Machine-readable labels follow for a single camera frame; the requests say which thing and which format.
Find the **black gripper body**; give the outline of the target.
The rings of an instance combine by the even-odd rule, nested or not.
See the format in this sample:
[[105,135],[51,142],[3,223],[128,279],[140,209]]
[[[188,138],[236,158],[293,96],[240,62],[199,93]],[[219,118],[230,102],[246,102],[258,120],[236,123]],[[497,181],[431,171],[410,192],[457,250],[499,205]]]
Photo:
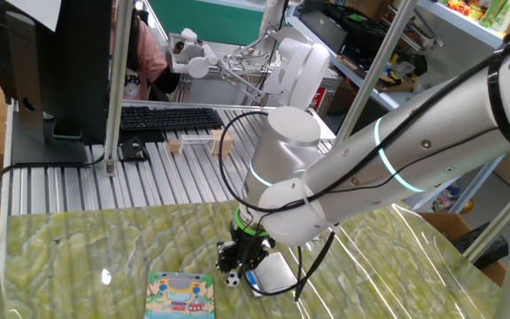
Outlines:
[[234,223],[230,224],[229,230],[233,241],[229,256],[234,260],[234,266],[258,266],[268,256],[264,242],[270,236],[266,232],[250,235]]

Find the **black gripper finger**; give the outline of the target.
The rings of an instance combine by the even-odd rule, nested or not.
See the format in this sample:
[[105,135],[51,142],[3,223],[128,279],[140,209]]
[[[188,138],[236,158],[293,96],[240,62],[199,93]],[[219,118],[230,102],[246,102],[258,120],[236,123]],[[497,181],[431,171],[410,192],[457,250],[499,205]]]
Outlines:
[[216,268],[222,273],[228,273],[238,267],[238,244],[235,241],[218,242],[216,245],[218,260]]
[[257,268],[266,257],[266,254],[242,256],[239,260],[239,276],[244,277],[249,271]]

